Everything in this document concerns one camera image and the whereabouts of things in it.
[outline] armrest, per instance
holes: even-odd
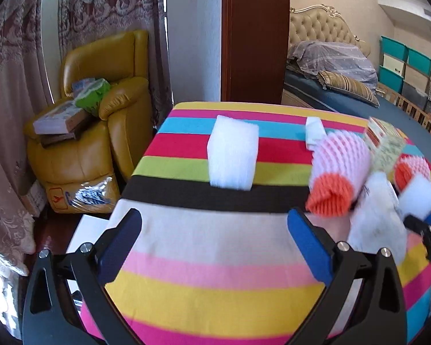
[[[107,120],[109,115],[132,105],[139,97],[148,95],[148,80],[141,77],[129,78],[112,87],[104,96],[99,107],[99,118]]]
[[[50,112],[54,108],[61,105],[61,103],[64,103],[70,99],[71,98],[69,97],[60,98],[54,104],[48,105],[45,109],[40,111],[38,114],[34,115],[28,122],[26,122],[26,124],[24,124],[24,135],[33,140],[37,140],[39,136],[35,133],[35,130],[33,129],[33,122],[35,122],[42,115],[46,114],[47,112]]]

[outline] metal screw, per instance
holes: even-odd
[[[89,253],[91,249],[93,248],[93,244],[90,242],[86,242],[80,246],[81,253]]]
[[[380,251],[383,257],[391,257],[391,250],[389,250],[388,248],[381,248]]]
[[[337,244],[337,248],[339,248],[342,252],[347,252],[350,250],[350,246],[345,241],[339,241]]]
[[[39,253],[39,257],[40,258],[46,258],[46,257],[48,257],[48,255],[49,255],[49,250],[48,249],[40,250],[40,253]]]

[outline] blue stripe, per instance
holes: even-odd
[[[420,299],[407,311],[407,342],[421,331],[429,315],[431,304],[431,287],[423,294]]]
[[[259,137],[269,137],[273,139],[305,141],[305,125],[284,122],[268,122],[264,120],[244,120],[244,122],[259,126]],[[195,135],[210,135],[215,118],[168,118],[162,124],[158,133],[188,133]],[[326,132],[337,131],[326,128]],[[406,145],[402,151],[405,154],[423,156],[420,150],[414,145]]]

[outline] pink stripe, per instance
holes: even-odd
[[[81,320],[88,333],[103,339],[85,304],[81,308]],[[284,345],[290,338],[290,336],[284,336],[268,339],[216,339],[170,332],[126,317],[125,320],[147,345]]]
[[[403,288],[405,308],[410,309],[430,287],[431,264],[428,264],[419,275]]]
[[[263,266],[191,264],[134,250],[126,258],[122,270],[173,284],[214,289],[282,289],[317,283],[305,263]]]
[[[298,115],[273,114],[269,112],[249,112],[249,111],[232,111],[232,110],[184,110],[174,109],[169,114],[169,117],[180,118],[217,118],[217,115],[223,115],[230,118],[244,120],[263,120],[266,122],[280,122],[305,124],[307,118]],[[333,122],[330,120],[322,120],[325,128],[333,128],[335,130],[346,130],[352,132],[364,132],[364,127],[354,124]]]

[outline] leather seat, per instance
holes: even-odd
[[[153,136],[148,33],[123,32],[76,48],[61,67],[61,99],[24,126],[28,159],[55,212],[111,212],[118,198],[114,162],[127,181]],[[43,147],[33,122],[72,97],[72,84],[104,78],[113,86],[99,120],[79,140]]]

